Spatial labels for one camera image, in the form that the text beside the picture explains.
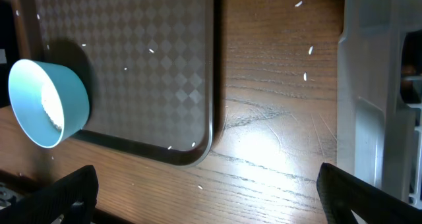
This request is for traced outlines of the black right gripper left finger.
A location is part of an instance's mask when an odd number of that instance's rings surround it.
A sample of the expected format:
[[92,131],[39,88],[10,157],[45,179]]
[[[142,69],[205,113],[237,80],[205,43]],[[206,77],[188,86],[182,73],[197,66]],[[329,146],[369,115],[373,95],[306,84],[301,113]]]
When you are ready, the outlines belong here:
[[86,165],[1,210],[1,223],[91,223],[99,190],[96,170]]

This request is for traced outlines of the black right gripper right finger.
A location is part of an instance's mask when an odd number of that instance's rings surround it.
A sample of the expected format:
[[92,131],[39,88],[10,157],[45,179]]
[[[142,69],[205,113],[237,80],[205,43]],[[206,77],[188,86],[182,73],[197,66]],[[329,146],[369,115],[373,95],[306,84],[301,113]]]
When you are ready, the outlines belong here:
[[330,163],[322,163],[316,189],[328,223],[420,223],[421,210]]

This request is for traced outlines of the grey dishwasher rack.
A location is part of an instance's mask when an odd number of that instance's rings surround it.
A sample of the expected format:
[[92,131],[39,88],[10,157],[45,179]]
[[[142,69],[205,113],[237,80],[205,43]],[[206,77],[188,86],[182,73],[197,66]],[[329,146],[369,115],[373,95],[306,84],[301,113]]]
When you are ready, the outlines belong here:
[[337,165],[421,207],[421,0],[345,0]]

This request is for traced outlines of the light blue rice plate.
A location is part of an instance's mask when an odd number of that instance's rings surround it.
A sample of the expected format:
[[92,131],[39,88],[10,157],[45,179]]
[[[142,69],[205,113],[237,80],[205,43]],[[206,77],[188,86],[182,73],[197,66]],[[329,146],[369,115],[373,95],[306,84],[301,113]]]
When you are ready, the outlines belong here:
[[11,68],[8,89],[20,127],[42,148],[55,147],[88,120],[86,88],[65,66],[21,59]]

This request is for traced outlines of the dark brown serving tray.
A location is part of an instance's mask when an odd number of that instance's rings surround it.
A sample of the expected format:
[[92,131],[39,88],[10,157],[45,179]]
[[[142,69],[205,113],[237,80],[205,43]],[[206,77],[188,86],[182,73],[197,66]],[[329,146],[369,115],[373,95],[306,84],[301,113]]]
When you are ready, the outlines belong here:
[[11,0],[22,57],[74,70],[90,98],[75,138],[176,167],[214,135],[219,0]]

